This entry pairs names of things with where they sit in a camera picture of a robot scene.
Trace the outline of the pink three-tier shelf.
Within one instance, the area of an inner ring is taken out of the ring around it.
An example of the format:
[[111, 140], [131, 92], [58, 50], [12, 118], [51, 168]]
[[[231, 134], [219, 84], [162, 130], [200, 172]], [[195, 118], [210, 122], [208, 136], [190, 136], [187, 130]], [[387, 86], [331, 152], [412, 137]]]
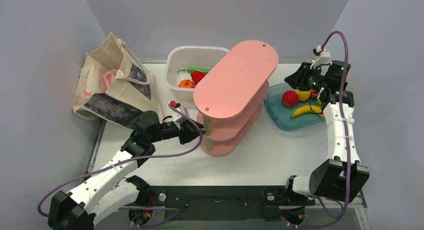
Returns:
[[268, 43], [247, 40], [236, 44], [196, 86], [197, 120], [204, 125], [201, 147], [211, 156], [235, 150], [262, 111], [268, 79], [279, 63]]

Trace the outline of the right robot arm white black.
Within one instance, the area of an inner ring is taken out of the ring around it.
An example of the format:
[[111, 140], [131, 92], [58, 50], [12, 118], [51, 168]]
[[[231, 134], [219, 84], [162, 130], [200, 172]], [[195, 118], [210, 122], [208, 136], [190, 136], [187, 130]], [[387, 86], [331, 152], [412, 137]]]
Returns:
[[369, 179], [370, 169], [362, 165], [353, 133], [354, 95], [341, 87], [344, 62], [333, 60], [325, 75], [303, 62], [285, 78], [290, 87], [315, 90], [321, 102], [319, 113], [327, 127], [327, 160], [310, 176], [292, 175], [283, 190], [283, 199], [296, 204], [303, 196], [325, 197], [352, 202]]

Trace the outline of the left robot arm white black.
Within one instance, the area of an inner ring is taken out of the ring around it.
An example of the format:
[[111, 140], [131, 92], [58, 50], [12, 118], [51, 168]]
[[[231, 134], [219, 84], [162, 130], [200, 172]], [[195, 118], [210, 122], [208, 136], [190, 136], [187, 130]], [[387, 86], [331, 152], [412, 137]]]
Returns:
[[94, 229], [106, 216], [129, 203], [145, 204], [149, 185], [128, 177], [149, 158], [156, 158], [155, 142], [178, 138], [181, 145], [203, 139], [204, 126], [192, 120], [184, 107], [171, 108], [172, 121], [160, 123], [154, 111], [142, 112], [129, 139], [100, 170], [68, 192], [54, 190], [47, 224], [51, 229]]

